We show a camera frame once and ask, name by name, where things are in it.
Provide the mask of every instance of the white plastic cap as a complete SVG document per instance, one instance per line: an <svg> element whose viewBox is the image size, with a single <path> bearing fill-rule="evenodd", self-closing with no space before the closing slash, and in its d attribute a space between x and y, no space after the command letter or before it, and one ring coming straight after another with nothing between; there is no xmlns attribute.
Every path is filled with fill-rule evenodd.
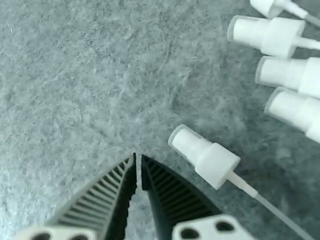
<svg viewBox="0 0 320 240"><path fill-rule="evenodd" d="M251 6L268 19L277 17L284 10L277 0L250 0Z"/></svg>
<svg viewBox="0 0 320 240"><path fill-rule="evenodd" d="M193 166L196 166L203 153L211 147L212 142L186 125L180 125L170 135L168 144Z"/></svg>
<svg viewBox="0 0 320 240"><path fill-rule="evenodd" d="M265 113L303 131L320 143L320 101L278 87L265 106Z"/></svg>
<svg viewBox="0 0 320 240"><path fill-rule="evenodd" d="M320 98L320 58L281 59L264 56L255 81L271 87L285 87L310 97Z"/></svg>
<svg viewBox="0 0 320 240"><path fill-rule="evenodd" d="M240 157L218 143L212 143L186 125L178 126L171 134L168 144L187 159L197 174L218 190L227 180L252 197L258 192L233 171Z"/></svg>
<svg viewBox="0 0 320 240"><path fill-rule="evenodd" d="M227 39L259 49L266 55L290 58L298 46L320 49L317 41L300 37L305 25L303 20L237 15L229 25Z"/></svg>
<svg viewBox="0 0 320 240"><path fill-rule="evenodd" d="M273 19L277 17L283 10L305 19L308 12L291 0L250 0L251 6L266 18Z"/></svg>

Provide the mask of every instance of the gray fabric surface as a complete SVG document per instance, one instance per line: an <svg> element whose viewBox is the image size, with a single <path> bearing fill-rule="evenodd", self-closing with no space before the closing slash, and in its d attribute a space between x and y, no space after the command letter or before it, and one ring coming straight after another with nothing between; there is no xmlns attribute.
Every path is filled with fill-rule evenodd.
<svg viewBox="0 0 320 240"><path fill-rule="evenodd" d="M320 17L320 1L296 2ZM259 51L226 41L234 15L260 16L248 0L2 0L1 239L132 152L182 174L258 240L299 239L231 184L197 176L167 146L181 123L240 155L236 172L319 237L319 145L264 114L273 89L254 83ZM320 40L311 25L304 35ZM129 212L126 239L156 239L141 189Z"/></svg>

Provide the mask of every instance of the carpet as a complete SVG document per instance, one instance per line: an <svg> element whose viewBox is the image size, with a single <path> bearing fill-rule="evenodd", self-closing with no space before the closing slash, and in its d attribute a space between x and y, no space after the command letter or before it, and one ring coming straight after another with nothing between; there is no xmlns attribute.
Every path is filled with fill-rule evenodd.
<svg viewBox="0 0 320 240"><path fill-rule="evenodd" d="M320 17L320 2L297 0ZM299 238L248 195L215 191L168 147L186 124L242 157L236 173L320 236L320 148L264 114L262 54L227 42L248 0L2 0L0 235L42 224L91 178L137 153L195 184L258 240ZM282 17L293 18L288 13ZM320 40L308 24L304 36ZM320 57L299 49L295 58ZM138 187L126 239L156 238Z"/></svg>

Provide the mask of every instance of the hole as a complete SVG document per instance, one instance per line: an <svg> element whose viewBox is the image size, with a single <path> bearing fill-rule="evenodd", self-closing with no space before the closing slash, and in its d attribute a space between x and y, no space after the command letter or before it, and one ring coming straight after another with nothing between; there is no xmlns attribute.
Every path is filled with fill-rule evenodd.
<svg viewBox="0 0 320 240"><path fill-rule="evenodd" d="M34 236L32 238L32 240L49 240L50 239L50 234L49 233L46 233L46 232L43 232L43 233L40 233L36 236Z"/></svg>
<svg viewBox="0 0 320 240"><path fill-rule="evenodd" d="M181 231L182 239L197 239L200 237L199 233L192 228L185 228Z"/></svg>
<svg viewBox="0 0 320 240"><path fill-rule="evenodd" d="M71 238L70 240L88 240L89 238L86 235L77 235Z"/></svg>
<svg viewBox="0 0 320 240"><path fill-rule="evenodd" d="M235 230L234 226L226 221L217 222L215 224L215 227L219 232L232 232L233 230Z"/></svg>

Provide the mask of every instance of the gray carpet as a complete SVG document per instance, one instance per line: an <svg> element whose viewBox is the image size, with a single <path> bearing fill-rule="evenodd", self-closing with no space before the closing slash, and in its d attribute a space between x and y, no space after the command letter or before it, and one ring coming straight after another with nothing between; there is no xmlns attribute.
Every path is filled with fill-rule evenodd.
<svg viewBox="0 0 320 240"><path fill-rule="evenodd" d="M320 1L296 2L320 17ZM181 123L241 156L236 172L319 237L319 145L264 114L273 89L254 83L259 51L226 41L234 15L260 16L248 0L2 0L1 239L132 152L182 174L258 240L299 239L230 183L215 191L197 176L167 146ZM320 40L309 24L304 35ZM141 189L129 213L126 239L156 239Z"/></svg>

